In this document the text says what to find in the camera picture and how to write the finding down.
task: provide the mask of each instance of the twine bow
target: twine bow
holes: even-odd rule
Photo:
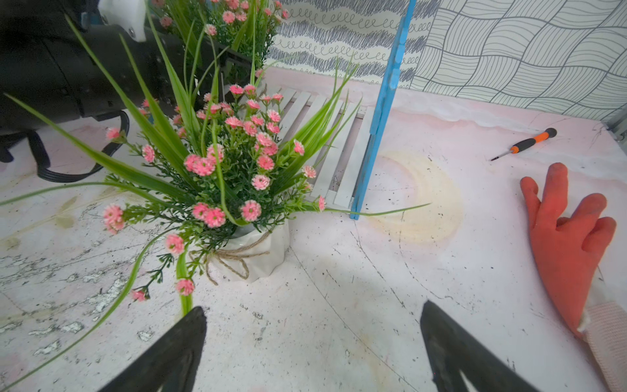
[[[253,242],[250,245],[246,245],[246,246],[243,246],[241,248],[231,249],[231,250],[218,249],[215,252],[212,252],[212,253],[208,254],[206,259],[205,259],[204,270],[206,272],[206,275],[207,275],[207,278],[209,279],[209,281],[211,283],[215,284],[216,286],[218,285],[218,283],[215,280],[213,280],[211,278],[211,276],[209,275],[209,262],[211,261],[212,258],[217,258],[218,261],[220,262],[220,264],[224,265],[226,268],[231,270],[231,272],[233,272],[235,275],[239,276],[243,280],[248,279],[248,276],[250,275],[250,273],[248,271],[248,266],[246,265],[246,262],[244,261],[244,258],[255,257],[255,256],[262,256],[262,255],[269,255],[270,251],[267,250],[265,252],[253,253],[251,255],[242,255],[241,253],[245,252],[245,251],[247,251],[249,249],[252,249],[252,248],[256,247],[257,245],[259,245],[260,243],[264,242],[266,240],[266,238],[268,238],[269,235],[270,235],[270,232],[266,231],[261,236],[261,238],[259,238],[258,240],[256,240],[255,242]],[[236,270],[234,270],[233,267],[231,267],[230,265],[225,263],[224,260],[233,260],[233,261],[236,261],[236,262],[240,262],[242,267],[244,268],[244,275],[242,275],[241,273],[239,273]]]

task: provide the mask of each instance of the screwdriver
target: screwdriver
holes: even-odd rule
[[[531,147],[532,145],[536,143],[542,142],[550,137],[555,137],[555,135],[557,135],[557,130],[555,128],[547,128],[543,133],[539,134],[536,137],[525,139],[522,142],[518,142],[514,144],[512,148],[509,149],[508,152],[504,152],[498,157],[492,158],[490,162],[496,161],[498,158],[506,156],[507,154],[518,154],[520,151],[525,151],[526,149],[528,149],[529,147]]]

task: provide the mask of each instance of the scribble pattern wallpaper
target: scribble pattern wallpaper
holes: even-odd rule
[[[335,57],[380,82],[406,0],[284,1],[271,57],[330,74]],[[626,0],[422,0],[401,87],[608,119],[627,103]]]

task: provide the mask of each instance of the blue stick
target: blue stick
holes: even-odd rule
[[[364,204],[364,196],[366,195],[368,182],[372,175],[372,167],[374,166],[374,161],[379,152],[379,145],[381,144],[383,131],[386,128],[387,117],[389,116],[390,109],[392,109],[394,94],[396,94],[398,81],[401,77],[401,63],[405,55],[405,42],[407,42],[409,22],[411,22],[411,18],[414,14],[415,6],[416,0],[409,0],[407,11],[401,18],[398,30],[396,31],[396,37],[394,37],[394,43],[392,44],[392,50],[390,51],[390,57],[387,60],[386,72],[383,75],[379,98],[374,108],[374,116],[372,118],[372,125],[370,126],[370,140],[368,141],[366,156],[364,157],[364,164],[357,180],[355,200],[350,208],[350,210],[354,212],[361,212],[361,207]],[[351,214],[350,218],[358,220],[359,215]]]

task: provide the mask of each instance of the orange screwdriver handle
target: orange screwdriver handle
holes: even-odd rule
[[[542,142],[550,137],[555,137],[555,135],[557,135],[557,130],[555,128],[548,128],[536,137],[525,139],[522,142],[514,144],[510,150],[512,151],[512,154],[518,154],[520,151],[525,151],[536,143]]]

